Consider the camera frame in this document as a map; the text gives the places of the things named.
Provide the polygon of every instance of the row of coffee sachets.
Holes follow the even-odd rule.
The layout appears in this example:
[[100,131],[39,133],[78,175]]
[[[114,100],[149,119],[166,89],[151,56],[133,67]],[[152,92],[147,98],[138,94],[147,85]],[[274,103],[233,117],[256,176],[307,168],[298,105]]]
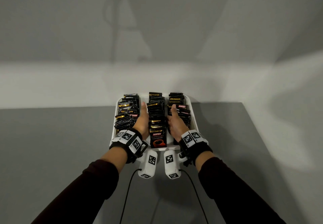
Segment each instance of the row of coffee sachets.
[[151,148],[166,147],[165,98],[162,93],[149,92],[147,109],[149,113],[150,146]]
[[140,115],[139,95],[124,94],[120,102],[118,102],[118,113],[115,116],[115,129],[118,131],[133,127]]
[[[167,114],[172,116],[172,105],[176,104],[176,110],[178,116],[184,121],[185,125],[191,128],[191,111],[188,109],[188,105],[185,105],[185,97],[183,93],[171,92],[169,94],[169,102],[167,104]],[[174,145],[178,145],[178,142],[174,139]]]

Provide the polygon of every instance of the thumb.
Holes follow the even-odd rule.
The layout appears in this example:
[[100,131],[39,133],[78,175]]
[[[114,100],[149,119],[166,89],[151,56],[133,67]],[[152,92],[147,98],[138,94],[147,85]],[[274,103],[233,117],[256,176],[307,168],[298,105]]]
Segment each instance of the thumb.
[[172,112],[173,117],[178,117],[178,113],[177,113],[177,110],[176,110],[176,104],[172,105],[171,112]]
[[140,116],[147,116],[147,106],[144,102],[141,103]]

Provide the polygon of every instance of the person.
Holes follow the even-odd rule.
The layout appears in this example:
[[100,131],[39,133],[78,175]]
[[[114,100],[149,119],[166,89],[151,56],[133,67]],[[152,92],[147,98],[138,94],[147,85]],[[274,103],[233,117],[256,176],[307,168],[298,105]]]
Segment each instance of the person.
[[[171,112],[172,116],[168,116],[169,129],[179,142],[189,129],[178,116],[175,105]],[[149,135],[148,121],[146,104],[142,103],[140,116],[132,128],[142,140]],[[226,223],[285,223],[255,191],[212,153],[209,146],[203,148],[206,149],[193,159],[194,165],[201,185],[208,197],[215,200]],[[123,147],[110,147],[101,159],[92,162],[32,223],[92,223],[104,200],[116,189],[119,173],[129,162],[128,157],[129,152]]]

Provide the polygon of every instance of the sleeve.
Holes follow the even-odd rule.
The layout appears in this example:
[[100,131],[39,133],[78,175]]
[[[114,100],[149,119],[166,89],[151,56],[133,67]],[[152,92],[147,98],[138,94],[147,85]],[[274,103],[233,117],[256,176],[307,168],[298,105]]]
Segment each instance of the sleeve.
[[32,222],[93,223],[105,199],[117,187],[117,168],[104,160],[92,162]]
[[285,223],[219,158],[210,158],[202,165],[199,179],[206,194],[215,200],[227,224]]

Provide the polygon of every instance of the person's left arm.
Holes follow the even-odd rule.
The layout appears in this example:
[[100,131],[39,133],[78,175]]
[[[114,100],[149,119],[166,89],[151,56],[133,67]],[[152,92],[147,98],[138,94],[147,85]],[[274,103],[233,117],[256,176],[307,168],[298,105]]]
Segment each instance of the person's left arm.
[[[133,127],[140,139],[148,137],[148,120],[146,104],[142,104],[140,117]],[[93,223],[104,200],[110,198],[116,189],[120,171],[127,161],[129,163],[129,149],[121,146],[111,147],[101,159],[92,162],[32,224]]]

